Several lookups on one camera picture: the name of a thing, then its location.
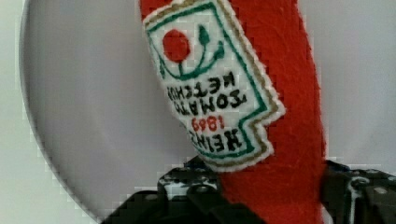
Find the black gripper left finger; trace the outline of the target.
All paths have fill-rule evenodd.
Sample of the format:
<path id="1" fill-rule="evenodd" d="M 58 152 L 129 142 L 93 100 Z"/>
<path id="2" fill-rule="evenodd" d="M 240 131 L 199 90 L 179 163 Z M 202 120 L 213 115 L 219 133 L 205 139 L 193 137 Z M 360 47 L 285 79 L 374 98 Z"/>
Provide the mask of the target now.
<path id="1" fill-rule="evenodd" d="M 129 197 L 101 224 L 265 224 L 242 203 L 222 195 L 219 175 L 195 157 Z"/>

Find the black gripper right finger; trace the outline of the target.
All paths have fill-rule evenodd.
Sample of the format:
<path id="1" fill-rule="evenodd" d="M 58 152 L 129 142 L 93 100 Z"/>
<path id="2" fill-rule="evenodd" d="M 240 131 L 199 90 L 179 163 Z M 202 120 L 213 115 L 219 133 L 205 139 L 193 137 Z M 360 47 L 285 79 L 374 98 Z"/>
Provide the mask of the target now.
<path id="1" fill-rule="evenodd" d="M 320 201 L 332 224 L 396 224 L 395 176 L 326 161 Z"/>

